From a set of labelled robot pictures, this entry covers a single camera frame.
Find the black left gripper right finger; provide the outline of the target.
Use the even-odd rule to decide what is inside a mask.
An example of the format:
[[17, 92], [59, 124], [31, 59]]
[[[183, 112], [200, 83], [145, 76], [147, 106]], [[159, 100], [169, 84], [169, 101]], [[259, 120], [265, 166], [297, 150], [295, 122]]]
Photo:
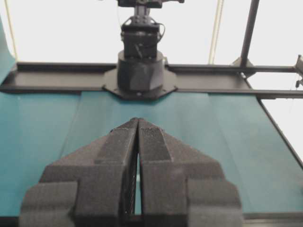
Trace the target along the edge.
[[214, 158], [160, 127], [138, 123], [143, 223], [147, 227], [241, 227], [237, 187]]

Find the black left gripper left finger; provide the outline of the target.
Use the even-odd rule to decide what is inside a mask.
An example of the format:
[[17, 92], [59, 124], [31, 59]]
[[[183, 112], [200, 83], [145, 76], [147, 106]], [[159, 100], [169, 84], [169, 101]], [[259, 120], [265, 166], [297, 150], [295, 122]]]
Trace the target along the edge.
[[47, 165], [25, 194], [21, 227], [120, 227], [134, 211], [133, 118]]

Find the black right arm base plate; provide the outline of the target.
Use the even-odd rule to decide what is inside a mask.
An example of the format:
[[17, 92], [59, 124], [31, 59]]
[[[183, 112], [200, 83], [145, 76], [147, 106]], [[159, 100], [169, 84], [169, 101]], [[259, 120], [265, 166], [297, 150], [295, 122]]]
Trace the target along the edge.
[[125, 100], [156, 100], [177, 90], [177, 76], [164, 70], [151, 78], [135, 75], [124, 79], [114, 69], [104, 74], [103, 89]]

